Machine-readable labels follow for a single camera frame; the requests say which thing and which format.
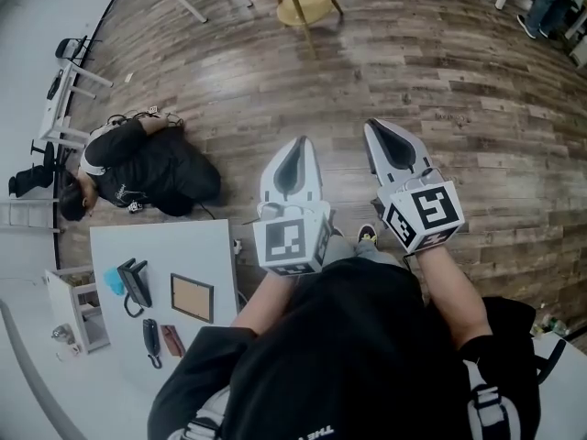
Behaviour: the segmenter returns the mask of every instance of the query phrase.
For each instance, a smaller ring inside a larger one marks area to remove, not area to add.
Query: black shirt
[[[87,161],[106,168],[103,175],[89,176],[100,197],[118,207],[133,201],[150,204],[175,191],[174,173],[180,159],[177,146],[183,142],[180,128],[169,127],[147,136],[137,119],[130,120],[87,146]]]
[[[264,335],[202,329],[153,403],[149,439],[180,438],[227,385],[223,440],[470,438],[465,352],[482,358],[480,372],[510,396],[523,438],[532,438],[533,347],[527,331],[513,333],[515,341],[510,333],[481,337],[458,353],[411,273],[363,258],[337,261],[296,288]]]

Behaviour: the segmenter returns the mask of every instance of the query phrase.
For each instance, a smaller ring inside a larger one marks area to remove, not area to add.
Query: sneaker
[[[363,239],[369,239],[377,246],[377,232],[373,225],[365,224],[360,228],[357,242],[360,243]]]
[[[520,24],[520,26],[521,26],[522,28],[524,28],[524,31],[526,32],[526,34],[528,35],[528,37],[529,37],[529,38],[536,39],[536,36],[534,36],[534,35],[533,35],[533,34],[532,34],[532,33],[531,33],[529,30],[528,30],[528,28],[527,28],[527,26],[526,26],[526,18],[525,18],[525,17],[523,17],[522,15],[518,15],[518,16],[517,16],[517,22]]]

